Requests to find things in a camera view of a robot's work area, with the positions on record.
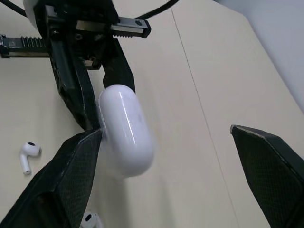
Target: earbud stem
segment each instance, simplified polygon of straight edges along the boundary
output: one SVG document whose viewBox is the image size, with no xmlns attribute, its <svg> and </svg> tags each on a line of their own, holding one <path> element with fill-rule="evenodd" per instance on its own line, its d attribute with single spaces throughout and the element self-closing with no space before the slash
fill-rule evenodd
<svg viewBox="0 0 304 228">
<path fill-rule="evenodd" d="M 32 173 L 29 163 L 28 163 L 28 156 L 25 154 L 20 154 L 20 162 L 23 170 L 24 175 L 30 175 Z"/>
</svg>

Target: screw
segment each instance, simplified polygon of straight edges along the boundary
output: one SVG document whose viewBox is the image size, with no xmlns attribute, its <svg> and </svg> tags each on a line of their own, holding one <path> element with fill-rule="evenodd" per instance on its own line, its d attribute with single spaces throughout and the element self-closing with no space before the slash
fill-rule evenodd
<svg viewBox="0 0 304 228">
<path fill-rule="evenodd" d="M 82 35 L 81 34 L 79 34 L 79 33 L 77 33 L 77 34 L 75 34 L 75 40 L 82 40 Z"/>
<path fill-rule="evenodd" d="M 104 36 L 103 35 L 96 35 L 96 36 L 94 36 L 94 40 L 95 41 L 98 41 L 98 40 L 100 40 L 101 38 L 103 38 Z"/>
<path fill-rule="evenodd" d="M 143 24 L 139 21 L 139 20 L 136 20 L 135 23 L 139 26 L 142 26 Z"/>
<path fill-rule="evenodd" d="M 58 36 L 58 35 L 60 35 L 59 31 L 57 31 L 57 30 L 52 30 L 52 31 L 51 31 L 51 36 L 52 36 L 52 37 Z"/>
</svg>

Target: beige table surface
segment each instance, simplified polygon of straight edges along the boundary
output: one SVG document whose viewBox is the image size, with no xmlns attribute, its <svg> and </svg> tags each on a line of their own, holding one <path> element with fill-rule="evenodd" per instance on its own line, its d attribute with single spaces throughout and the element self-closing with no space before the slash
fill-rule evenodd
<svg viewBox="0 0 304 228">
<path fill-rule="evenodd" d="M 114 0 L 135 17 L 165 0 Z M 125 181 L 98 165 L 88 210 L 107 228 L 268 228 L 229 134 L 232 124 L 281 136 L 304 155 L 304 116 L 247 20 L 211 0 L 181 0 L 149 20 L 148 39 L 121 39 L 158 147 L 152 168 Z M 0 33 L 38 33 L 0 5 Z M 103 72 L 91 72 L 96 96 Z M 0 59 L 0 219 L 30 182 L 19 164 L 27 141 L 43 153 L 81 132 L 56 91 L 47 59 Z"/>
</svg>

